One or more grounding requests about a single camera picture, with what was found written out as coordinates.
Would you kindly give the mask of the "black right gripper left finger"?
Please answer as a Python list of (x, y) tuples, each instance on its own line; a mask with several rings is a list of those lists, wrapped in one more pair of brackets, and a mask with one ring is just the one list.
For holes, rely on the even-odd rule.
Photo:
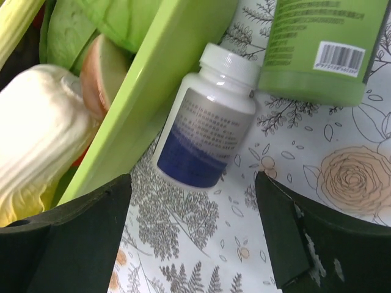
[(1, 228), (1, 292), (107, 292), (131, 177)]

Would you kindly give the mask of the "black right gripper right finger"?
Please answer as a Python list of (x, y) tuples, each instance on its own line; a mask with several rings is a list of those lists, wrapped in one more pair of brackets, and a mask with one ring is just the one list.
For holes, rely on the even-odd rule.
[(258, 172), (255, 191), (276, 287), (390, 292), (390, 228), (293, 192)]

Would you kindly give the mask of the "white pill bottle blue label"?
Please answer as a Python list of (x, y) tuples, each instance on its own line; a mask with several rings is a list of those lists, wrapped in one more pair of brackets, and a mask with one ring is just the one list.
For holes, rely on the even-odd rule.
[(152, 157), (162, 177), (188, 189), (219, 181), (254, 119), (260, 78), (255, 62), (214, 43), (199, 65), (182, 79)]

